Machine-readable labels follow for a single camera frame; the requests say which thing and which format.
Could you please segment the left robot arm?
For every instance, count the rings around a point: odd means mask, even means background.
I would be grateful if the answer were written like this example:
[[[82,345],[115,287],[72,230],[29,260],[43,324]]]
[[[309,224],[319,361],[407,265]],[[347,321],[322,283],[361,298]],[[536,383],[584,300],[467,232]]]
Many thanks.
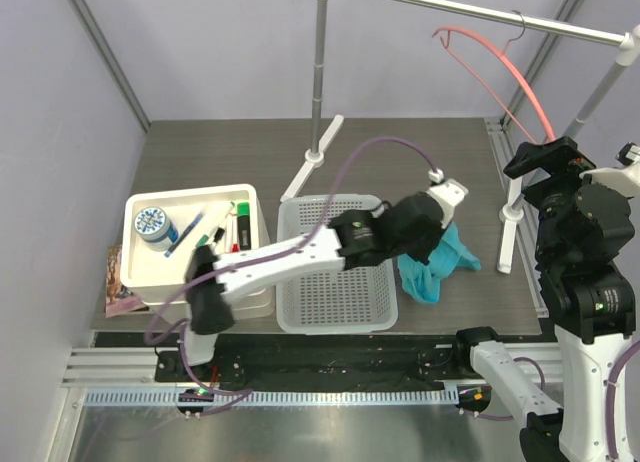
[[[195,249],[183,286],[191,321],[181,336],[179,370],[193,381],[211,373],[217,335],[235,323],[233,301],[319,272],[375,267],[402,254],[427,257],[453,214],[453,206],[429,189],[385,209],[345,211],[306,235],[227,260],[207,246]]]

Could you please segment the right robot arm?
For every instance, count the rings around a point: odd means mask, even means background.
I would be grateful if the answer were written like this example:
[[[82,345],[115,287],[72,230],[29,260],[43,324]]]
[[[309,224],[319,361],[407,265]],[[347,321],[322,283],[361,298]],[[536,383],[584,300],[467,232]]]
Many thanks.
[[[461,330],[451,362],[478,375],[518,424],[529,461],[629,461],[625,367],[638,352],[636,298],[615,265],[634,237],[630,202],[639,194],[639,148],[627,143],[614,168],[599,168],[562,137],[522,143],[504,172],[544,178],[523,191],[538,213],[540,294],[554,326],[563,370],[555,403],[516,364],[489,327]]]

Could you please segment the blue t shirt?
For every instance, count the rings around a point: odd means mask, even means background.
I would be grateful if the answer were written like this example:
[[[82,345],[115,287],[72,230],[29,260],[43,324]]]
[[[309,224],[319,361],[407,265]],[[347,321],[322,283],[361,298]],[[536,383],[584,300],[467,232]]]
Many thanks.
[[[451,223],[426,262],[401,255],[397,258],[397,268],[407,295],[421,304],[436,304],[446,278],[458,268],[479,271],[481,262],[461,242],[457,225]]]

